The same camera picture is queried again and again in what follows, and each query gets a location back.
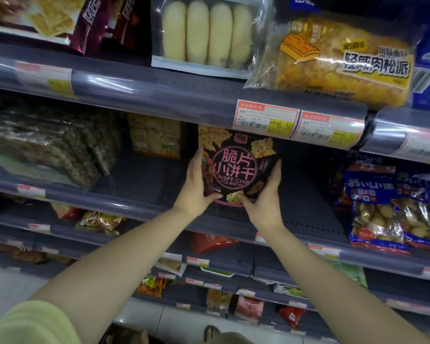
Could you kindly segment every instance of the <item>biscuit box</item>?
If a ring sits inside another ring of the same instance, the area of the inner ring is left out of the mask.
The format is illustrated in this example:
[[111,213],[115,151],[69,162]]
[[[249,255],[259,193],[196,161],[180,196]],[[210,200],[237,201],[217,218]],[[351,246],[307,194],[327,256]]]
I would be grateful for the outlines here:
[[239,193],[256,198],[279,159],[277,140],[235,130],[199,125],[199,145],[204,194],[221,193],[223,205],[241,207]]
[[415,64],[411,95],[414,109],[430,110],[430,65]]

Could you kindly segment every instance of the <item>floor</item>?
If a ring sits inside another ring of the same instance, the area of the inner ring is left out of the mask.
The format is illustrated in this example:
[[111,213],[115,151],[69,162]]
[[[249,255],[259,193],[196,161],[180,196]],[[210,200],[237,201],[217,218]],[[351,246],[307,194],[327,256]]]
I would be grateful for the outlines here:
[[[0,317],[11,307],[25,301],[46,283],[46,279],[14,270],[0,268]],[[116,322],[131,328],[144,329],[169,344],[198,343],[203,341],[204,329],[213,325],[221,332],[238,332],[254,344],[317,344],[319,340],[259,328],[195,312],[186,312],[152,302],[131,298]]]

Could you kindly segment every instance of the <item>forearm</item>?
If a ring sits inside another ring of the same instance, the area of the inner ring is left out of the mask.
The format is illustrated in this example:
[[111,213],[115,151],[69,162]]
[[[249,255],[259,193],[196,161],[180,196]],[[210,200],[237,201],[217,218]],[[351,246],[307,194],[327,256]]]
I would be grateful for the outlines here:
[[84,256],[32,296],[71,319],[83,343],[96,343],[154,263],[192,219],[178,209]]
[[259,232],[341,343],[430,343],[428,337],[333,268],[283,225]]

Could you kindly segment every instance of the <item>sleeve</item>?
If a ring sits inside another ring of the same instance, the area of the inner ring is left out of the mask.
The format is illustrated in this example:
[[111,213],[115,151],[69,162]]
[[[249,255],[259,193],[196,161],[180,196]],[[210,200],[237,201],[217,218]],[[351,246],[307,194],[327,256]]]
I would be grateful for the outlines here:
[[44,301],[26,301],[0,319],[0,343],[81,344],[67,315]]

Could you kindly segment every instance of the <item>blue snack bag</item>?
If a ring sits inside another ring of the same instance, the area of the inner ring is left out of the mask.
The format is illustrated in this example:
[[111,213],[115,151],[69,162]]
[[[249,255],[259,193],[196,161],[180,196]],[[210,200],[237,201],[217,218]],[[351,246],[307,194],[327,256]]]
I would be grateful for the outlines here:
[[345,191],[352,201],[352,244],[409,254],[404,244],[399,194],[389,174],[347,170]]
[[397,169],[395,187],[400,195],[406,243],[430,249],[430,173]]

